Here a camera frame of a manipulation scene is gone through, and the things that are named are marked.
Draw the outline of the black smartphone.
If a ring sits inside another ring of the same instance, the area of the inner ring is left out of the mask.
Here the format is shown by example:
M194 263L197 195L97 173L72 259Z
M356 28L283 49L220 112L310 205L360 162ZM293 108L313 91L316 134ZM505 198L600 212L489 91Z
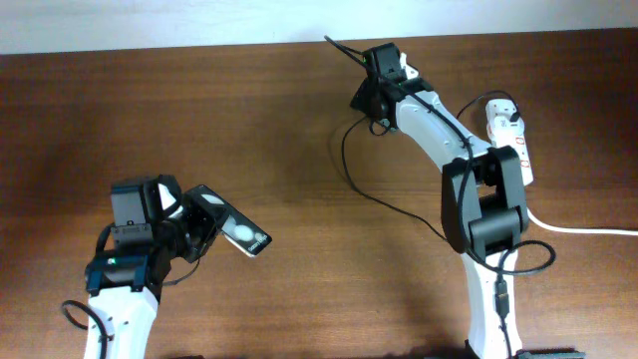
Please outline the black smartphone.
M193 220L191 228L202 232L203 252L219 234L248 257L258 255L272 241L269 234L206 185L188 190L182 199Z

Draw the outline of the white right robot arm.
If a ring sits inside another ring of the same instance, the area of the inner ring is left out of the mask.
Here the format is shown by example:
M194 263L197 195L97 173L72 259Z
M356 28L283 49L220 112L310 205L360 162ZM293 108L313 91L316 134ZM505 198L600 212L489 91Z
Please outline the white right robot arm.
M351 107L383 133L410 137L441 172L444 237L462 259L469 290L469 354L514 357L522 343L513 281L521 274L515 264L529 224L527 181L521 169L524 137L516 104L497 101L494 111L516 132L512 142L484 141L443 105L395 44L346 52L366 71Z

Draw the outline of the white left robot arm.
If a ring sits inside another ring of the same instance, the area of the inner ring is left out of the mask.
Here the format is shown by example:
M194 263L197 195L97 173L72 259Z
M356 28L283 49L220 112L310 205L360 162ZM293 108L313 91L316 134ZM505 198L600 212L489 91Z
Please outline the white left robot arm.
M171 262L199 265L175 177L123 179L111 187L114 221L98 236L85 269L89 295L86 358L143 358Z

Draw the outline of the white power strip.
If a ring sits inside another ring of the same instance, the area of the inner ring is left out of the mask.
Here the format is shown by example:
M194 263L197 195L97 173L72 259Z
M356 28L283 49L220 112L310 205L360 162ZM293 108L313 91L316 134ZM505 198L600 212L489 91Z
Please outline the white power strip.
M529 185L533 182L531 161L524 135L495 135L492 137L491 143L497 148L512 147L519 158L523 184Z

